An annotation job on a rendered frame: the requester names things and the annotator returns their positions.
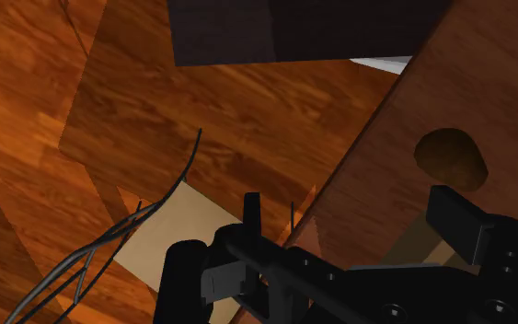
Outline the dark robot stand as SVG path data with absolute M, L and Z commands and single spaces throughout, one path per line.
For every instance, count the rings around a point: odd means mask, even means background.
M 413 55 L 453 0 L 167 0 L 178 66 Z

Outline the brown potato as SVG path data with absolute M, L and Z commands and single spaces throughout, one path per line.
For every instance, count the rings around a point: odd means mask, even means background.
M 441 128 L 423 135 L 413 156 L 427 175 L 460 191 L 478 190 L 489 176 L 476 142 L 460 129 Z

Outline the brown wooden table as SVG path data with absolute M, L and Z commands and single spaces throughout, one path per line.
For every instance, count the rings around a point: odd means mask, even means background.
M 421 137 L 456 128 L 489 176 L 460 191 L 427 175 Z M 282 248 L 345 271 L 374 324 L 468 324 L 479 267 L 427 223 L 431 187 L 518 219 L 518 0 L 454 0 Z

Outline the black cylinder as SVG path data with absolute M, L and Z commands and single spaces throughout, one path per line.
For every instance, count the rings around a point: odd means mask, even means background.
M 213 305 L 201 297 L 207 246 L 183 240 L 166 252 L 153 324 L 209 324 Z

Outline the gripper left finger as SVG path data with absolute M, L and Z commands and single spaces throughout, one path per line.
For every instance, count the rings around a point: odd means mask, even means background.
M 260 196 L 244 196 L 243 222 L 220 227 L 201 273 L 201 298 L 233 298 L 262 324 L 374 324 L 353 305 L 347 273 L 260 233 Z

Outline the beige rug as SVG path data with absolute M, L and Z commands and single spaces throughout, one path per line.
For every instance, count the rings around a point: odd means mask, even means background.
M 157 292 L 167 249 L 183 240 L 199 240 L 207 246 L 207 258 L 215 232 L 240 220 L 206 198 L 186 182 L 148 220 L 140 225 L 117 253 L 115 260 Z M 229 324 L 240 305 L 231 297 L 212 303 L 209 324 Z

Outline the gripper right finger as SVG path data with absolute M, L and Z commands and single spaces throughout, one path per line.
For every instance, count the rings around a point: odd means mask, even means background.
M 479 267 L 468 324 L 518 324 L 518 219 L 489 214 L 446 185 L 431 187 L 427 223 Z

